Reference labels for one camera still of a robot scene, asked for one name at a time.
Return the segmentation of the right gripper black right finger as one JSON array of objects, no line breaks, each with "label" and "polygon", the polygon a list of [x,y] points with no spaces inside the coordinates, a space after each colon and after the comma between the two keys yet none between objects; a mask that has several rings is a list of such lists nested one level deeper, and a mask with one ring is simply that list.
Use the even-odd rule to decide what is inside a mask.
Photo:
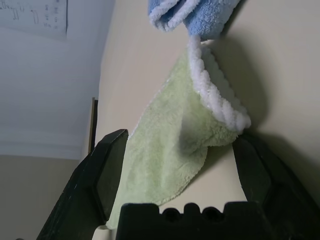
[{"label": "right gripper black right finger", "polygon": [[316,238],[316,203],[293,171],[258,137],[233,143],[239,181],[249,202],[263,209],[280,240]]}]

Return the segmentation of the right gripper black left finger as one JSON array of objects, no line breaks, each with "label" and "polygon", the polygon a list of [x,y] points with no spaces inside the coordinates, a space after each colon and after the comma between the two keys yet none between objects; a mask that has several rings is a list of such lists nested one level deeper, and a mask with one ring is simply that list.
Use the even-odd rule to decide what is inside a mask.
[{"label": "right gripper black left finger", "polygon": [[128,130],[103,137],[76,167],[39,240],[90,240],[109,220],[120,184]]}]

